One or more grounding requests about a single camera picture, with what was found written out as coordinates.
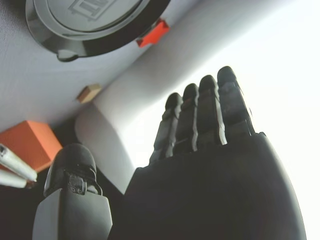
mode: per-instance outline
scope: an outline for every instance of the white tube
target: white tube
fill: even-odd
[[[0,144],[0,164],[24,179],[32,182],[37,181],[37,172],[3,144]]]
[[[27,180],[11,172],[0,169],[0,185],[23,189]]]

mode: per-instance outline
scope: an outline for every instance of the bright light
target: bright light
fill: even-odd
[[[256,131],[267,134],[291,179],[308,240],[320,239],[319,5],[300,0],[279,9],[172,90],[182,95],[187,84],[215,77],[223,66],[233,68]],[[165,102],[146,109],[128,128],[137,141],[126,148],[137,167],[149,163]]]

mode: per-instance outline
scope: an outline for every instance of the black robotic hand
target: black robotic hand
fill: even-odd
[[[108,239],[306,239],[290,180],[230,67],[169,96]]]

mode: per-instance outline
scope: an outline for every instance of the wooden block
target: wooden block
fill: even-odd
[[[0,133],[7,146],[36,172],[49,167],[62,146],[46,123],[23,121]]]
[[[95,98],[95,96],[101,91],[101,86],[100,84],[93,84],[86,86],[80,95],[77,97],[78,101],[81,104],[90,102],[92,99]]]

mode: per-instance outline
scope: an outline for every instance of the embossed logo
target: embossed logo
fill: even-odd
[[[89,21],[98,20],[116,0],[75,0],[68,8],[73,14],[80,14]]]

